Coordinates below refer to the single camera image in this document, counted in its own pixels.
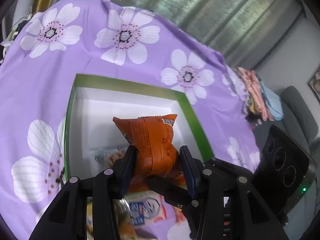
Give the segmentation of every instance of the black speaker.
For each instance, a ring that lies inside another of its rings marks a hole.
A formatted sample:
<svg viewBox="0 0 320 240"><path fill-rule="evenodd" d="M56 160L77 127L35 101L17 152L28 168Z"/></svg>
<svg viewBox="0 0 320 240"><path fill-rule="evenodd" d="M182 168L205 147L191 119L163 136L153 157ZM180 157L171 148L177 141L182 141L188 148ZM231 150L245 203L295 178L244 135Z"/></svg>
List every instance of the black speaker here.
<svg viewBox="0 0 320 240"><path fill-rule="evenodd" d="M272 125L252 184L281 219L308 191L315 179L315 170L309 154Z"/></svg>

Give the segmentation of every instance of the shiny curtain fabric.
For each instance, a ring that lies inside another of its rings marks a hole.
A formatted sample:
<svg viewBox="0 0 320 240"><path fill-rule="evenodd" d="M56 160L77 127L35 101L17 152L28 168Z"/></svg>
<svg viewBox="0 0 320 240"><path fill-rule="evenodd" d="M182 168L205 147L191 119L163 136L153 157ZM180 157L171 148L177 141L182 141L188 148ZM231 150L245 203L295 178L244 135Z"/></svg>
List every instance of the shiny curtain fabric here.
<svg viewBox="0 0 320 240"><path fill-rule="evenodd" d="M302 11L297 0L118 1L166 17L199 42L220 51L229 66L246 69L257 66ZM39 3L34 7L43 9L48 4L46 0L45 6Z"/></svg>

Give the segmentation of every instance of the metal screw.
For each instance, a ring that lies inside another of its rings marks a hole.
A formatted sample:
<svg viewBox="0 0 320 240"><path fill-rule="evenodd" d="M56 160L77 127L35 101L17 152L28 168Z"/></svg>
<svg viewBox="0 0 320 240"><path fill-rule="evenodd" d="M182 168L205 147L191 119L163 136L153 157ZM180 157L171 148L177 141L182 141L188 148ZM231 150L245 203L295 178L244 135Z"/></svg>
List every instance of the metal screw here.
<svg viewBox="0 0 320 240"><path fill-rule="evenodd" d="M106 170L104 170L103 173L106 175L111 175L113 173L113 169L106 169Z"/></svg>
<svg viewBox="0 0 320 240"><path fill-rule="evenodd" d="M208 175L208 176L212 174L212 171L209 169L204 169L202 172L204 175Z"/></svg>
<svg viewBox="0 0 320 240"><path fill-rule="evenodd" d="M194 207L197 207L199 205L199 202L196 200L191 201L191 205L193 205Z"/></svg>
<svg viewBox="0 0 320 240"><path fill-rule="evenodd" d="M247 178L245 178L245 177L239 177L239 181L241 182L241 183L247 183Z"/></svg>
<svg viewBox="0 0 320 240"><path fill-rule="evenodd" d="M69 179L70 183L76 183L78 181L78 178L77 177L71 177Z"/></svg>

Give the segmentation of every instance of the open box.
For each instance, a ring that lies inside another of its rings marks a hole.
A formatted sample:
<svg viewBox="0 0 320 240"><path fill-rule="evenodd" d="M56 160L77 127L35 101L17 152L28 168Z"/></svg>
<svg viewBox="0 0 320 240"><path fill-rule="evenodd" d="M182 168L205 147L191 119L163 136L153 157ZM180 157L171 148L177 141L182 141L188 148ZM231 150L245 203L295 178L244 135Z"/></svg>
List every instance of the open box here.
<svg viewBox="0 0 320 240"><path fill-rule="evenodd" d="M86 179L101 166L91 149L129 145L112 118L177 114L172 144L187 145L192 156L213 156L208 139L184 93L116 78L77 74L72 86L65 126L65 175Z"/></svg>

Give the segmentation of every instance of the black electronic device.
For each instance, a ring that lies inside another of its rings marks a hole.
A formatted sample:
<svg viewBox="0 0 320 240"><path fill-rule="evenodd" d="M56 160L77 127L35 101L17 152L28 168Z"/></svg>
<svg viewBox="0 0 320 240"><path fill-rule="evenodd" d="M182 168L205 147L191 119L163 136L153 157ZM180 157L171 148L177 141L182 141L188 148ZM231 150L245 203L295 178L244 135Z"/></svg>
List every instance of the black electronic device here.
<svg viewBox="0 0 320 240"><path fill-rule="evenodd" d="M252 184L282 220L309 189L316 166L309 154L284 131L272 125Z"/></svg>
<svg viewBox="0 0 320 240"><path fill-rule="evenodd" d="M137 150L129 146L124 158L94 178L72 177L60 190L36 225L29 240L86 240L86 203L92 196L95 240L119 240L112 199L128 191ZM286 240L274 213L251 184L252 172L219 159L193 159L187 146L179 160L187 190L159 176L146 179L150 189L167 203L182 209L192 239Z"/></svg>

